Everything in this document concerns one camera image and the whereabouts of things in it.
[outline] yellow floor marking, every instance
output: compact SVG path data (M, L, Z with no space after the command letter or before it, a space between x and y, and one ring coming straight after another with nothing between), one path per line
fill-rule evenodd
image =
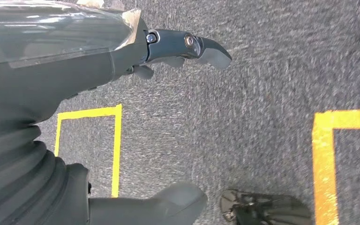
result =
M312 144L317 225L339 224L333 129L360 129L360 110L315 114Z
M120 134L122 127L122 104L119 104L115 107L59 113L57 115L57 130L56 130L56 143L54 146L54 155L55 156L59 155L61 121L87 118L87 117L101 117L101 116L115 116L111 197L116 198L118 197L118 192L119 192Z

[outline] transparent plastic cover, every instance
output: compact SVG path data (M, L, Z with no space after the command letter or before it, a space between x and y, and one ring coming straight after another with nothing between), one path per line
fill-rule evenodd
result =
M139 10L0 1L0 63L12 68L115 51L135 41Z

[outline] screw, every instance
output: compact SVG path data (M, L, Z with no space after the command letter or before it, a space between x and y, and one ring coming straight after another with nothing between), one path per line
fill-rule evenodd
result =
M224 217L227 219L227 221L233 221L235 217L235 213L233 211L226 212L224 214Z
M127 74L132 74L132 73L134 73L135 72L135 67L134 66L131 66L131 67L129 67L127 70L126 70L126 73Z
M157 41L157 36L153 33L148 34L145 38L147 39L147 43L154 43Z
M187 48L192 48L194 46L194 38L190 34L187 34L184 37L184 43L186 44Z

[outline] yellow tape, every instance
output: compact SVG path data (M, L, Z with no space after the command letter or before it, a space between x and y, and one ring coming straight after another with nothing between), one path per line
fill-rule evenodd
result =
M101 117L101 116L115 116L111 196L116 198L118 197L118 192L119 192L120 134L122 127L122 104L119 104L115 107L59 113L57 115L57 130L56 130L56 142L54 146L54 155L55 156L59 155L61 121L87 118L87 117Z
M317 225L339 224L333 129L360 129L360 110L315 114L312 145Z

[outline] gray carpet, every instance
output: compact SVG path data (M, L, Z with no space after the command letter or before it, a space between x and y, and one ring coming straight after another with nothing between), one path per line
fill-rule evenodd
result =
M124 5L142 9L151 28L218 41L233 62L225 71L157 65L152 80L122 77L60 105L58 112L123 104L120 196L150 197L190 180L209 197L197 225L225 224L218 198L227 188L293 195L314 210L314 113L360 109L360 0ZM53 149L56 116L41 126ZM110 193L112 133L113 119L63 123L60 152L98 177L95 196ZM340 224L360 225L360 131L335 134Z

